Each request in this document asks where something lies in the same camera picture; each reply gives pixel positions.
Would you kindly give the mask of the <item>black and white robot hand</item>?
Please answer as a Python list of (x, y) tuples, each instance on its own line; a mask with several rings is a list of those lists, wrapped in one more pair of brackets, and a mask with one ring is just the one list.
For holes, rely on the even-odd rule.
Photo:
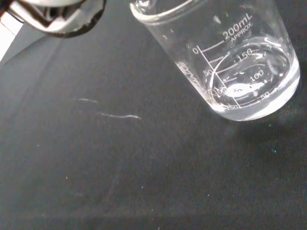
[(2, 0), (0, 14), (11, 13), (53, 37), (73, 38), (92, 30), (105, 7), (105, 0)]

